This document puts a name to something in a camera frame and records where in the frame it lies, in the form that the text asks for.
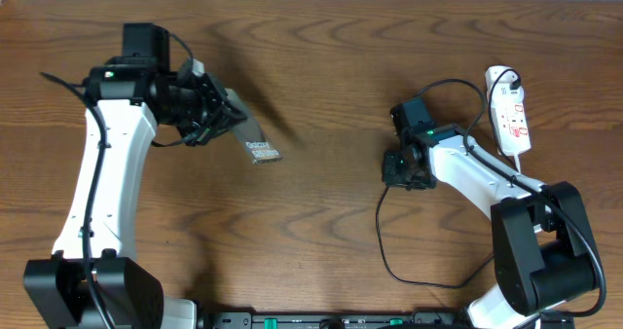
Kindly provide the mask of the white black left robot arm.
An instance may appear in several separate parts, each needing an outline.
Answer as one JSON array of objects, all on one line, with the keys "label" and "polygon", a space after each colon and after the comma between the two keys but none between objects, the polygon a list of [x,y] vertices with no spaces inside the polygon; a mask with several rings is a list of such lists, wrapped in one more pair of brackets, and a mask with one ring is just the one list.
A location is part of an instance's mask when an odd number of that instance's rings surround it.
[{"label": "white black left robot arm", "polygon": [[123,28],[120,55],[69,90],[86,107],[76,191],[51,255],[29,261],[23,286],[51,328],[201,328],[200,306],[169,298],[136,261],[135,217],[159,126],[182,145],[205,145],[244,122],[244,111],[189,57],[170,67],[175,37],[151,22]]}]

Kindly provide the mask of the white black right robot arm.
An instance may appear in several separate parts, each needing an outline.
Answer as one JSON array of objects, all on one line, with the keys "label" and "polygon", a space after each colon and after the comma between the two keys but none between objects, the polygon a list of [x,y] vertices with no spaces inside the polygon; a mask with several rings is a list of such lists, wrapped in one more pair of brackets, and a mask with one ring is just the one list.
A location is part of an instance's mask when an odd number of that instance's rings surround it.
[{"label": "white black right robot arm", "polygon": [[439,127],[415,97],[390,111],[400,141],[385,152],[387,187],[452,186],[491,221],[495,286],[466,309],[475,328],[541,327],[551,310],[596,290],[605,302],[605,273],[578,190],[546,185],[483,150],[466,130]]}]

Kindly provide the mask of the gold Galaxy smartphone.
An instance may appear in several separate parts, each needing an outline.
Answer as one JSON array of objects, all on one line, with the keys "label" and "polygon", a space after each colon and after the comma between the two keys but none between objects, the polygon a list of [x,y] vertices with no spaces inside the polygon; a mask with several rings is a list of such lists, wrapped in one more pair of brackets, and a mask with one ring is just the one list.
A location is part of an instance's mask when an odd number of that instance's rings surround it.
[{"label": "gold Galaxy smartphone", "polygon": [[226,89],[228,99],[241,110],[246,119],[233,127],[233,133],[254,165],[278,162],[282,159],[269,137],[260,127],[249,107],[232,89]]}]

